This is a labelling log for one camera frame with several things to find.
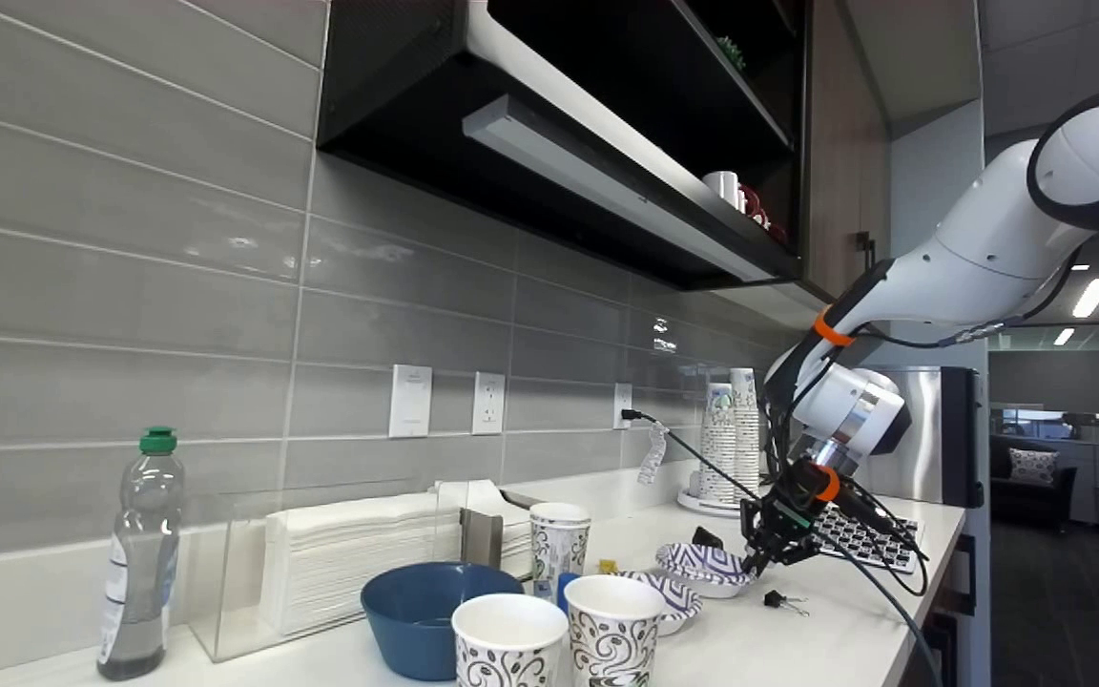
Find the white countertop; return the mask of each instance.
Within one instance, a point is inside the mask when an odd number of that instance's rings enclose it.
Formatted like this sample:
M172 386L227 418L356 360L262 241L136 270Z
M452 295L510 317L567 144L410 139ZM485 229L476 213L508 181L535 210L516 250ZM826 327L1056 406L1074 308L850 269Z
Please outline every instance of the white countertop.
M932 580L942 575L960 507L901 503L890 507L920 523L920 547L932 552ZM599 519L586 559L614 559L623 570L648 570L655 547L686 544L707 527L738 547L731 519L700 519L677 507L642 507ZM761 606L761 592L782 592L796 606ZM925 599L895 592L903 610L923 622ZM736 599L707 599L700 613L674 638L658 643L653 680L677 685L895 685L911 643L895 610L842 561L814 559L789 570L769 566ZM0 687L101 687L89 654L66 654L38 663L0 673ZM174 631L169 662L136 687L407 687L384 673L367 622L339 627L292 644L262 650L223 663L211 663L190 631Z

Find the patterned cup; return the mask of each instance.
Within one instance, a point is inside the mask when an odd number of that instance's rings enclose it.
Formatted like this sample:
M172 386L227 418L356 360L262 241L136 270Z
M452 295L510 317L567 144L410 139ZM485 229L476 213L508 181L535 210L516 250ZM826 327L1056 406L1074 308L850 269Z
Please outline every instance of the patterned cup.
M456 687L559 685L566 613L535 594L476 594L448 613Z
M586 559L586 512L574 503L535 503L535 594L553 599L559 574L585 574Z
M624 575L581 575L566 587L567 654L581 687L653 685L658 592Z

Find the plastic bottle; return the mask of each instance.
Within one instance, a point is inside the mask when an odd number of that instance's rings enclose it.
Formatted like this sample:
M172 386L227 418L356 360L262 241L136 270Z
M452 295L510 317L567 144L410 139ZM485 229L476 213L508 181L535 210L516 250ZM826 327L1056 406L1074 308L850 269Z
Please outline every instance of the plastic bottle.
M183 466L172 451L174 435L153 426L122 474L94 657L101 680L132 680L164 662L183 514Z

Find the wall outlet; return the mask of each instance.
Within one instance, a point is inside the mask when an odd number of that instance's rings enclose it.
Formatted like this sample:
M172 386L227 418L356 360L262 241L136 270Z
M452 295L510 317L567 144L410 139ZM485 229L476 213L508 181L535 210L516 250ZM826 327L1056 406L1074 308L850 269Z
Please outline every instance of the wall outlet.
M629 386L614 386L614 426L629 426L629 420L623 420L623 407L634 407Z
M432 367L391 367L390 435L432 432Z
M474 373L474 435L504 432L504 373Z

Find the grey tile backsplash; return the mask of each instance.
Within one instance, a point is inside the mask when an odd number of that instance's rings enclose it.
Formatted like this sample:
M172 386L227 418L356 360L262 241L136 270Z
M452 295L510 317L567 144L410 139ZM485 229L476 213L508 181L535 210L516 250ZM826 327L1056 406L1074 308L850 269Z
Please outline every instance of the grey tile backsplash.
M311 149L326 0L0 0L0 550L101 537L147 425L199 507L637 466L784 334ZM432 435L384 439L391 363ZM474 435L474 373L508 432Z

